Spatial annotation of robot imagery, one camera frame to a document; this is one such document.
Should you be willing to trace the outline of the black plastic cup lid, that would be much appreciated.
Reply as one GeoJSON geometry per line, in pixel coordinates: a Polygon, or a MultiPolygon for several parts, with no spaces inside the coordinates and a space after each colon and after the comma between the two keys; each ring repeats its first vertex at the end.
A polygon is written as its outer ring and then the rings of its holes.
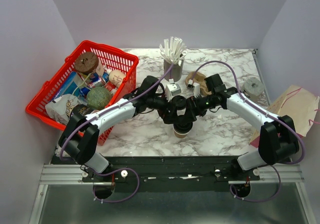
{"type": "Polygon", "coordinates": [[[188,132],[193,128],[193,123],[178,123],[173,125],[173,129],[176,129],[177,131],[180,132],[188,132]]]}

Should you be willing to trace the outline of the brown paper coffee cup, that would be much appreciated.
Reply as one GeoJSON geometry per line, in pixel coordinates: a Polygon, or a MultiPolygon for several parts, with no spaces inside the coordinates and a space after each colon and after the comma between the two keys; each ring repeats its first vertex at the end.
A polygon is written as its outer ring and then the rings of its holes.
{"type": "Polygon", "coordinates": [[[173,131],[174,131],[174,135],[179,139],[185,138],[190,132],[190,131],[178,131],[176,129],[174,129],[173,131]]]}

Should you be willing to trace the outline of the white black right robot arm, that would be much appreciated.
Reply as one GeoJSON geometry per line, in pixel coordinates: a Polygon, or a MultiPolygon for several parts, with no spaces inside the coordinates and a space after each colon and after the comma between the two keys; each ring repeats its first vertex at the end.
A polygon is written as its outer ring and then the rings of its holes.
{"type": "Polygon", "coordinates": [[[299,136],[291,117],[267,112],[245,98],[236,87],[226,88],[218,74],[207,77],[204,81],[211,94],[194,94],[186,99],[185,113],[179,117],[180,123],[176,124],[175,129],[186,131],[198,116],[204,116],[209,109],[221,107],[239,115],[259,130],[258,148],[231,162],[230,175],[234,179],[243,179],[248,170],[253,168],[282,163],[299,151],[299,136]]]}

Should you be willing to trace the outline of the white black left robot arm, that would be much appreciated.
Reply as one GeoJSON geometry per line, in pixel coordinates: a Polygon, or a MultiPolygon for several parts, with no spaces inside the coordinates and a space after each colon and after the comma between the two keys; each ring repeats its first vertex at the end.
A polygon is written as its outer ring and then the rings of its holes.
{"type": "Polygon", "coordinates": [[[107,181],[111,175],[111,164],[96,151],[99,136],[147,108],[166,110],[169,101],[180,93],[181,88],[173,79],[163,87],[158,78],[148,75],[140,87],[109,107],[86,115],[75,111],[58,142],[61,147],[60,159],[64,160],[63,153],[67,153],[77,164],[91,168],[99,181],[107,181]],[[162,93],[157,93],[159,86],[162,87],[162,93]]]}

